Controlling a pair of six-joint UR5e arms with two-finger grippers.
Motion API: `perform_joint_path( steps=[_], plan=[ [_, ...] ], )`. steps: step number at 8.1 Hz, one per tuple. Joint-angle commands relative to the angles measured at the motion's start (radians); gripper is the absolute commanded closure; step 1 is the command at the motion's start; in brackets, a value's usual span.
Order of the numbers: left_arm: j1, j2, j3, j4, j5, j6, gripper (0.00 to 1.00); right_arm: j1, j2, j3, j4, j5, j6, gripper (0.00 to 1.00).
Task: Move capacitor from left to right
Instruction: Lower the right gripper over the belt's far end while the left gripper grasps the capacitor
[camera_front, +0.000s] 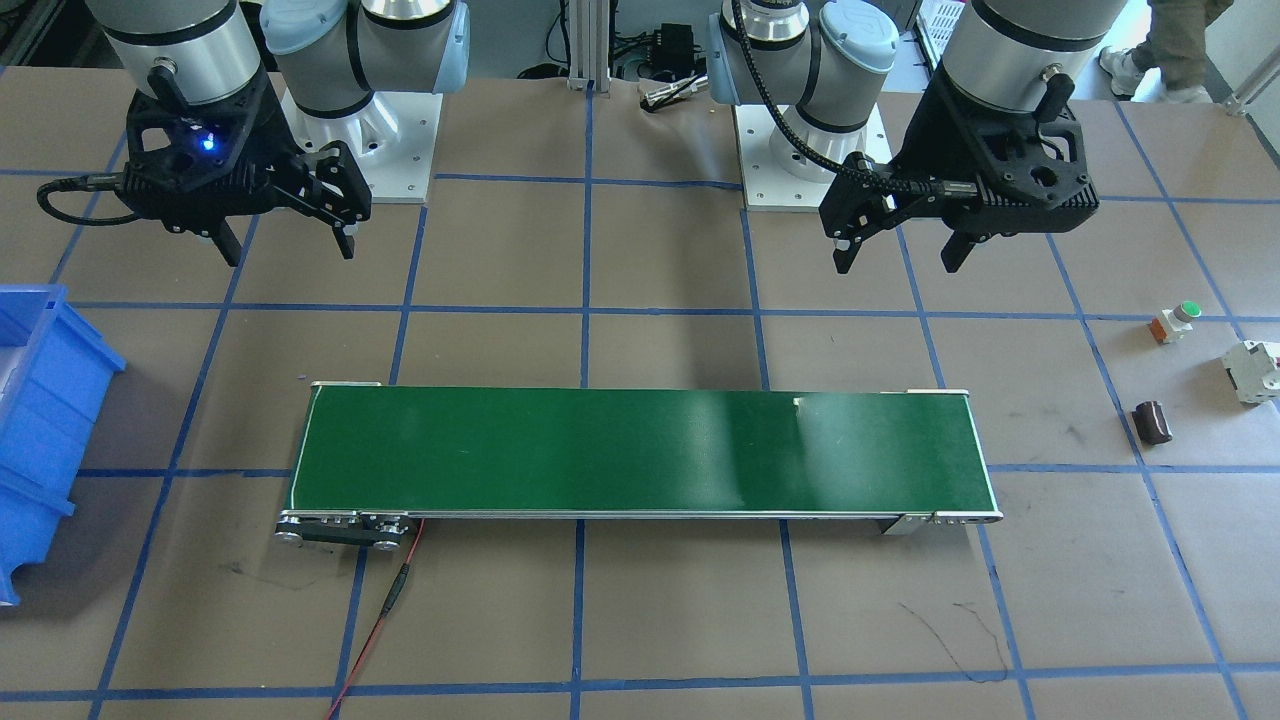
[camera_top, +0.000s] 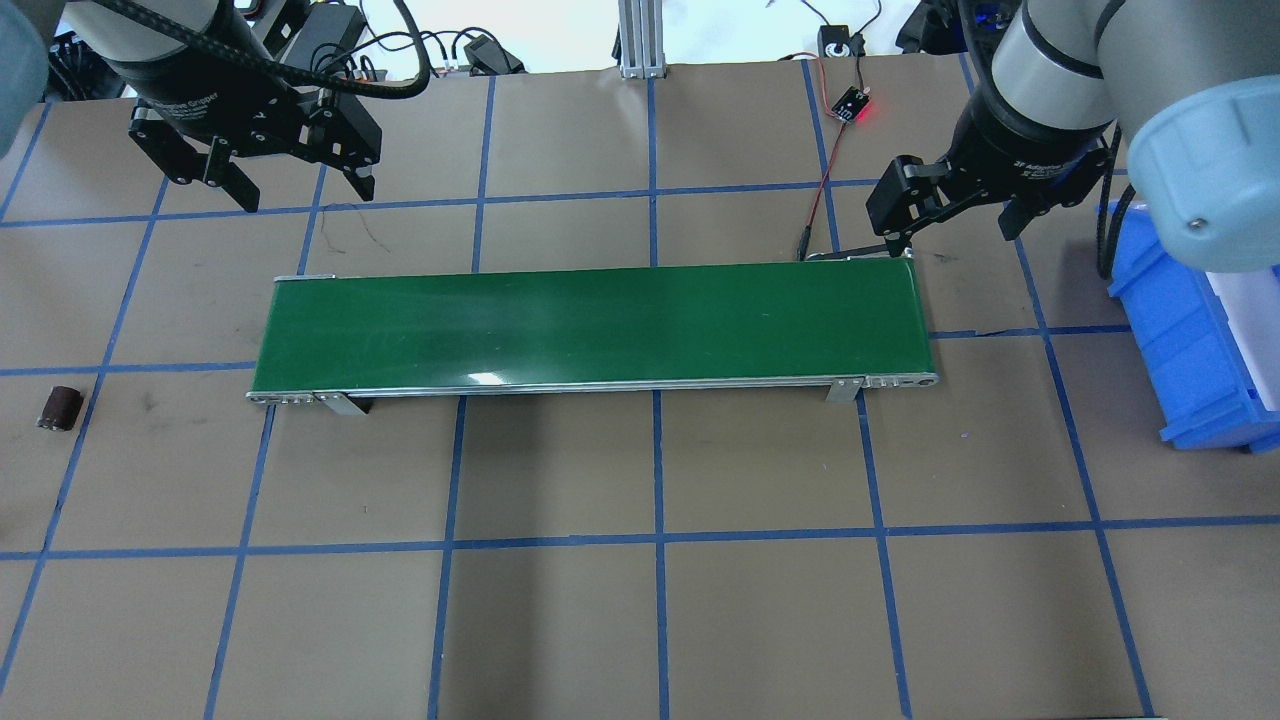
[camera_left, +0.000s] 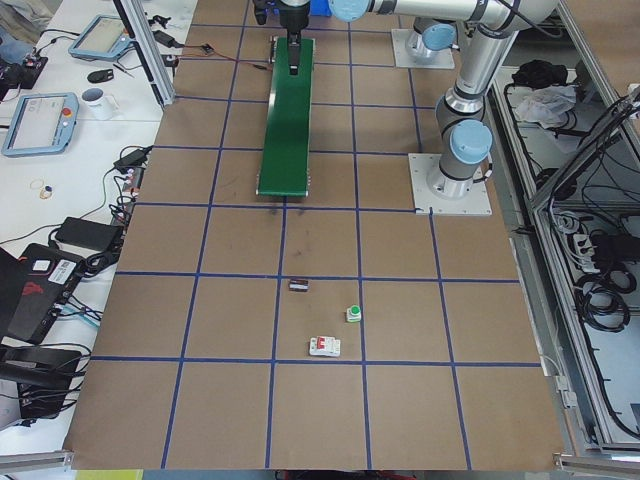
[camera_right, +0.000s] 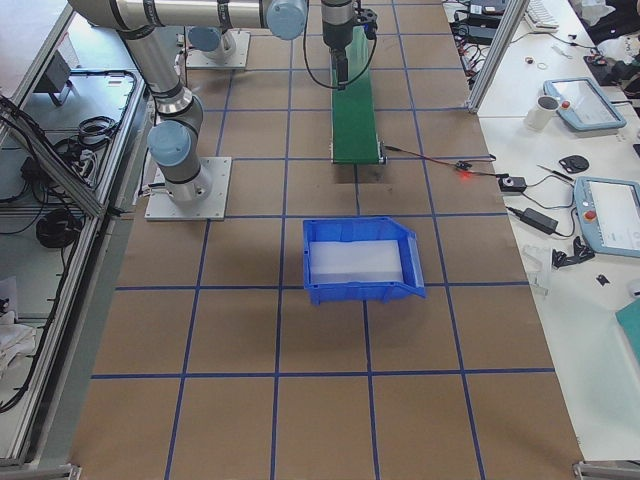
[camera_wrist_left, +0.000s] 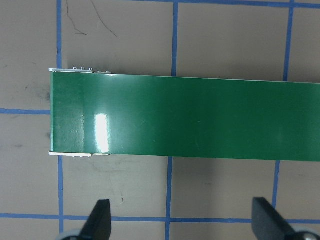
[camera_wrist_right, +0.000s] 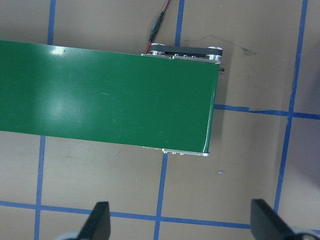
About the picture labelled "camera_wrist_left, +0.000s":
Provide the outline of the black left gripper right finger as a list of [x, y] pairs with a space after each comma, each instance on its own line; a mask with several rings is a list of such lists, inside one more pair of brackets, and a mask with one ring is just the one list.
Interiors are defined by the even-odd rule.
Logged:
[[254, 197], [251, 228], [257, 240], [293, 240], [296, 231], [264, 197]]

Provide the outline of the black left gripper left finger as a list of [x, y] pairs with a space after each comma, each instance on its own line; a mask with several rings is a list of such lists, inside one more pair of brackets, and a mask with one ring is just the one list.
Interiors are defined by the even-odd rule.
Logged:
[[112, 232], [111, 204], [109, 199], [98, 200], [81, 229], [78, 240], [109, 240]]

